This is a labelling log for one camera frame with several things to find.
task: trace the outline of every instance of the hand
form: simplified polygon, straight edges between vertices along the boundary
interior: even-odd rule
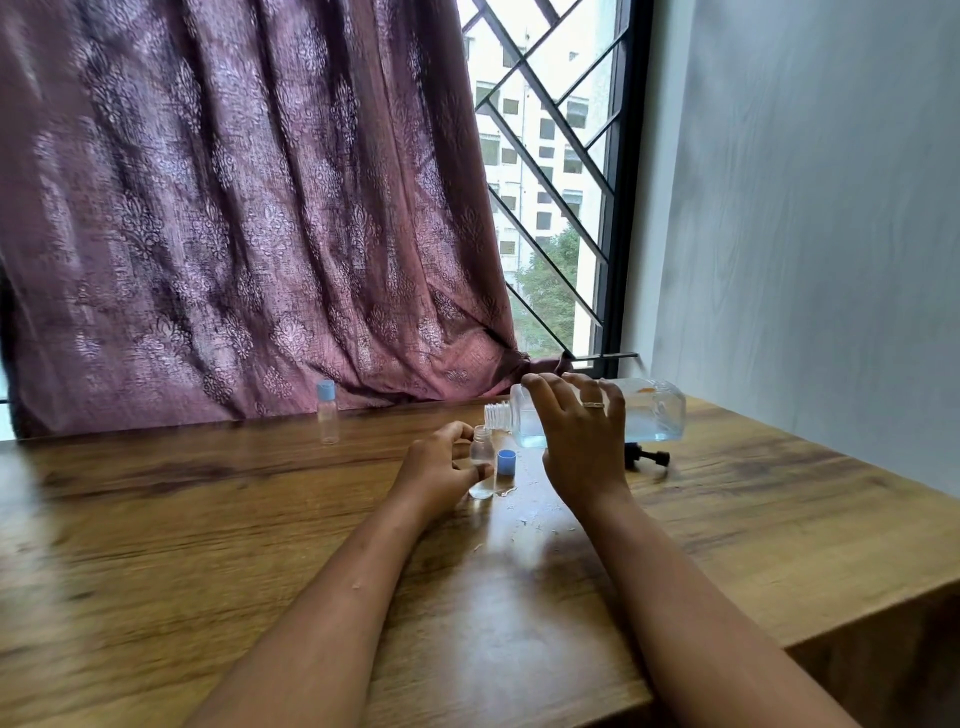
[[[466,470],[454,465],[453,444],[472,439],[473,427],[455,422],[423,440],[415,440],[403,458],[388,498],[412,505],[424,528],[452,510],[470,486],[493,475],[489,465]]]
[[[626,404],[620,388],[575,374],[565,374],[563,379],[525,375],[521,382],[530,392],[546,435],[543,469],[573,514],[582,521],[602,501],[630,498],[623,470]],[[606,392],[608,411],[584,407],[571,384],[587,402],[602,402]]]

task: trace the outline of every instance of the large plastic bottle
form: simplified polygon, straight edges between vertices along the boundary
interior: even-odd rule
[[[623,392],[627,404],[625,443],[679,440],[686,422],[686,397],[668,381],[631,378],[611,379]],[[567,384],[580,398],[580,390]],[[604,404],[609,405],[604,394]],[[511,432],[522,448],[545,448],[543,425],[537,416],[530,392],[522,384],[510,388],[510,401],[484,408],[487,429]]]

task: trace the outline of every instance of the wooden table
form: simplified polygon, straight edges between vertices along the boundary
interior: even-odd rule
[[[332,447],[311,418],[0,444],[0,725],[177,724],[409,442],[452,419],[481,405],[355,413]],[[943,683],[927,663],[949,663],[960,621],[929,633],[956,614],[960,502],[696,400],[670,449],[669,476],[631,475],[636,497],[865,723],[896,724],[904,681]],[[514,492],[464,501],[417,548],[369,724],[575,725],[651,703],[540,454],[517,469]]]

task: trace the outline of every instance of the blue cap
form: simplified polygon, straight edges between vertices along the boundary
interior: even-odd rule
[[[496,454],[496,474],[513,477],[516,474],[516,453],[503,449]]]
[[[337,399],[337,382],[333,379],[324,379],[317,382],[317,399],[320,401],[334,401]]]

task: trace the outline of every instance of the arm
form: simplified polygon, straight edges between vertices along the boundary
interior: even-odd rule
[[[349,535],[282,617],[237,662],[189,728],[359,722],[383,620],[407,556],[426,526],[486,476],[456,470],[451,423],[415,442],[389,495]]]
[[[528,375],[544,467],[611,576],[657,690],[688,728],[852,728],[856,723],[717,589],[636,504],[623,473],[620,390],[583,375]]]

